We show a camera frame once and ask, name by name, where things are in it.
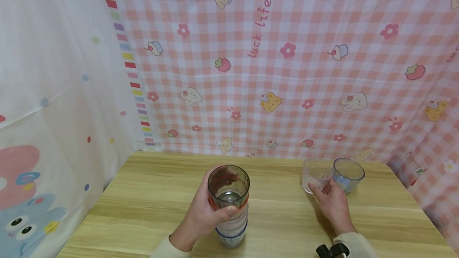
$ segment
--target striped ribbon border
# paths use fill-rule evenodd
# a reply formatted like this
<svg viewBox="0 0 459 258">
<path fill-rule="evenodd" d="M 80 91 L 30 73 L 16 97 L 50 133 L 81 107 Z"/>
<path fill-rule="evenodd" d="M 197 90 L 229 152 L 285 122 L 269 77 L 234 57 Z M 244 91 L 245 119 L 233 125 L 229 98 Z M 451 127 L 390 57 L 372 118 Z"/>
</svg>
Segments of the striped ribbon border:
<svg viewBox="0 0 459 258">
<path fill-rule="evenodd" d="M 139 120 L 141 123 L 142 131 L 144 132 L 144 140 L 147 146 L 147 150 L 154 149 L 153 133 L 151 132 L 150 120 L 146 109 L 145 95 L 142 92 L 141 80 L 136 72 L 137 66 L 134 62 L 134 56 L 129 45 L 128 38 L 124 31 L 123 22 L 121 20 L 120 13 L 118 12 L 118 5 L 116 0 L 105 0 L 107 7 L 112 17 L 113 26 L 117 34 L 118 41 L 120 43 L 121 55 L 124 59 L 124 67 L 126 68 L 127 79 L 131 86 L 132 94 L 134 95 L 135 104 L 137 106 L 137 113 L 139 114 Z"/>
</svg>

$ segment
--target hand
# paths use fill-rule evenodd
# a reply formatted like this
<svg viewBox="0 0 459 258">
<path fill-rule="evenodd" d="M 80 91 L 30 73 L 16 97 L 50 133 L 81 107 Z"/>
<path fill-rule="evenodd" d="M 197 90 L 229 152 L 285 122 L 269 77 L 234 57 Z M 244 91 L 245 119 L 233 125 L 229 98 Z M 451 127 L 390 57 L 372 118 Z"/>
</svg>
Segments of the hand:
<svg viewBox="0 0 459 258">
<path fill-rule="evenodd" d="M 320 210 L 331 223 L 337 235 L 357 232 L 351 221 L 344 191 L 336 184 L 333 177 L 328 180 L 322 191 L 314 183 L 308 183 L 308 186 L 317 198 Z"/>
<path fill-rule="evenodd" d="M 169 237 L 171 244 L 183 252 L 190 252 L 198 239 L 211 233 L 220 223 L 229 221 L 238 211 L 236 206 L 214 210 L 209 204 L 207 181 L 217 167 L 205 174 L 185 218 Z"/>
</svg>

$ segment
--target plastic cup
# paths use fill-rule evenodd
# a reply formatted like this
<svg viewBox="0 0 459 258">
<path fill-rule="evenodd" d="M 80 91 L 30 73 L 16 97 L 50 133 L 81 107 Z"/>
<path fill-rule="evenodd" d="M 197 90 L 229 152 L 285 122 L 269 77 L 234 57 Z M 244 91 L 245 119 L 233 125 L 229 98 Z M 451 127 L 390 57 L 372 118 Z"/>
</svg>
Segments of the plastic cup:
<svg viewBox="0 0 459 258">
<path fill-rule="evenodd" d="M 365 170 L 357 162 L 349 158 L 337 158 L 333 162 L 333 179 L 344 191 L 349 194 L 365 177 Z"/>
<path fill-rule="evenodd" d="M 250 179 L 248 174 L 236 165 L 223 165 L 209 176 L 209 204 L 214 209 L 234 205 L 239 211 L 230 221 L 215 228 L 220 240 L 228 248 L 235 248 L 245 236 L 248 224 L 248 199 Z"/>
<path fill-rule="evenodd" d="M 326 161 L 324 162 L 321 159 L 307 159 L 304 161 L 301 187 L 308 192 L 308 194 L 313 193 L 308 186 L 309 182 L 317 185 L 320 190 L 325 187 L 327 180 L 332 175 L 332 170 L 328 165 Z"/>
</svg>

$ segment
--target blue rubber band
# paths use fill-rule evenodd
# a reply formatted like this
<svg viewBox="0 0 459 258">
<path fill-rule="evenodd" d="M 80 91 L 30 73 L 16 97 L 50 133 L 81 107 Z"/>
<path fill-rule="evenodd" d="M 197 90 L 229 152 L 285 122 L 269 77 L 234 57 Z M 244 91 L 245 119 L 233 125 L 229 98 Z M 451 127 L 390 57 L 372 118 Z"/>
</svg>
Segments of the blue rubber band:
<svg viewBox="0 0 459 258">
<path fill-rule="evenodd" d="M 241 236 L 241 234 L 244 233 L 245 229 L 247 228 L 247 224 L 248 224 L 248 223 L 249 223 L 249 221 L 247 220 L 247 222 L 245 223 L 244 229 L 241 231 L 241 233 L 239 233 L 238 235 L 233 236 L 233 237 L 224 236 L 223 234 L 220 233 L 220 231 L 218 231 L 217 228 L 215 228 L 215 231 L 217 231 L 217 233 L 218 233 L 221 237 L 232 239 L 232 238 L 236 238 L 236 237 L 238 237 L 238 236 Z"/>
</svg>

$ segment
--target blue cartoon face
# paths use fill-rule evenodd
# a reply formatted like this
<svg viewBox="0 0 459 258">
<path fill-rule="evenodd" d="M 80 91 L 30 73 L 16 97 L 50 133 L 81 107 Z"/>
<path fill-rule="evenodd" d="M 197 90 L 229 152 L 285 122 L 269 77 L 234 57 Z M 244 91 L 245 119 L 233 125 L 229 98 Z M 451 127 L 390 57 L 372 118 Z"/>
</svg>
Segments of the blue cartoon face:
<svg viewBox="0 0 459 258">
<path fill-rule="evenodd" d="M 54 232 L 65 215 L 64 207 L 48 210 L 54 195 L 43 194 L 0 212 L 0 249 L 4 257 L 28 258 Z"/>
</svg>

